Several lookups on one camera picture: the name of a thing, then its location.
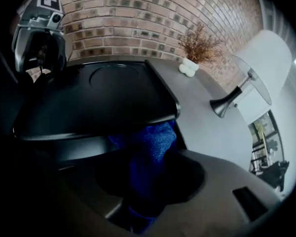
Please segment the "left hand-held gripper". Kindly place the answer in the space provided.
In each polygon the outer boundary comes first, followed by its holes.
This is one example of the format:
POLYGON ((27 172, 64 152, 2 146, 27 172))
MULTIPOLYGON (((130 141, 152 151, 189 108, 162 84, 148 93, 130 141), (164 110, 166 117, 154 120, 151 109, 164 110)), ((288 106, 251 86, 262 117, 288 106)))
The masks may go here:
POLYGON ((52 72, 61 72, 67 65, 66 41, 60 27, 64 17, 60 0, 31 0, 25 8, 16 27, 12 52, 15 57, 15 69, 23 73, 25 54, 30 43, 30 28, 49 29, 50 39, 48 59, 52 72))

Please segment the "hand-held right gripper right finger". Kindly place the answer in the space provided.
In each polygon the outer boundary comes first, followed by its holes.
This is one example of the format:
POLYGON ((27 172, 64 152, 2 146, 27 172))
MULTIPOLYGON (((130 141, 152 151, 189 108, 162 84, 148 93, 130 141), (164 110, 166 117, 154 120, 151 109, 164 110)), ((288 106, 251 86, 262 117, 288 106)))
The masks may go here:
POLYGON ((255 234, 280 203, 269 185, 224 159, 181 150, 167 164, 163 234, 255 234))

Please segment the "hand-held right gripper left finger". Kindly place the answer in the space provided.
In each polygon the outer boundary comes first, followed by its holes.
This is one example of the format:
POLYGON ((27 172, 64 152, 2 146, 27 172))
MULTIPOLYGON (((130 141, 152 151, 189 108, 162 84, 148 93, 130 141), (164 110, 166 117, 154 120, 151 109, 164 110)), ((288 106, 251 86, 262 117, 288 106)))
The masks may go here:
POLYGON ((28 208, 40 237, 127 237, 129 233, 95 214, 65 184, 52 162, 29 158, 28 208))

